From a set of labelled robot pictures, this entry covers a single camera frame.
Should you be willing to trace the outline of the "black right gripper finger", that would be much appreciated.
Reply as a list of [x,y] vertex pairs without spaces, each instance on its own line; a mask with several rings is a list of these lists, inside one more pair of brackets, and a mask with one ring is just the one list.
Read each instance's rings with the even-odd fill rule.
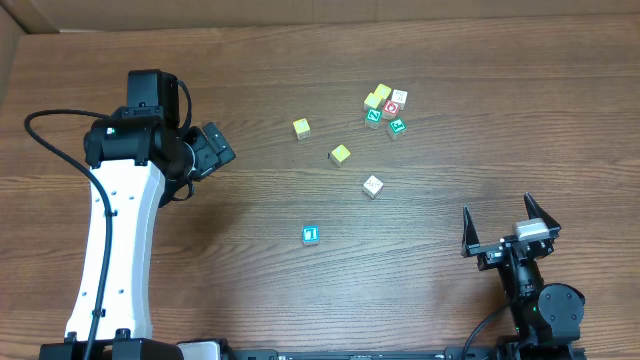
[[551,235],[559,234],[559,231],[562,229],[561,225],[535,201],[529,192],[524,194],[524,203],[530,219],[541,219]]
[[463,237],[461,255],[465,258],[476,256],[480,247],[480,241],[475,229],[469,207],[463,207]]

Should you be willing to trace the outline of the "white pattern block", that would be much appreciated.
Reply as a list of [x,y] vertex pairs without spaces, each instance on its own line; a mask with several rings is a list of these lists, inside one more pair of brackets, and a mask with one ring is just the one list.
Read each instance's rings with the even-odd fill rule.
[[362,186],[362,190],[371,198],[375,199],[382,191],[384,183],[376,176],[371,175]]

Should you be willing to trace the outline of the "blue letter block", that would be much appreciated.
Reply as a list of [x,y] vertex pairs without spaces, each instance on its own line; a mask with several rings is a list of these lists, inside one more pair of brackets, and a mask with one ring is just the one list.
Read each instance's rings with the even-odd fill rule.
[[302,243],[305,246],[317,245],[320,241],[319,227],[304,226],[302,228]]

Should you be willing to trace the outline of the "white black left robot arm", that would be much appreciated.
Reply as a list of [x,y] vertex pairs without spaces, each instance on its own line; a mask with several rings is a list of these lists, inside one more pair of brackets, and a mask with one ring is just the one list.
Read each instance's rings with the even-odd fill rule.
[[220,359],[224,342],[153,340],[149,272],[157,212],[235,158],[218,128],[198,128],[179,110],[185,83],[161,70],[134,70],[127,103],[94,114],[85,161],[54,154],[88,177],[91,215],[81,285],[62,342],[42,359]]

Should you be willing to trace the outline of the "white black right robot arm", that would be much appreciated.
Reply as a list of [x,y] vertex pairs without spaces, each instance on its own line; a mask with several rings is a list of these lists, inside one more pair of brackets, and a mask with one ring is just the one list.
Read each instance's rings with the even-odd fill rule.
[[572,344],[580,339],[585,296],[563,283],[544,282],[538,261],[554,251],[561,225],[530,193],[524,194],[528,218],[513,233],[490,245],[480,243],[468,207],[463,208],[461,255],[477,259],[480,271],[498,271],[506,304],[487,316],[467,338],[460,357],[466,359],[477,334],[503,311],[511,312],[516,333],[502,336],[483,353],[487,359],[583,359]]

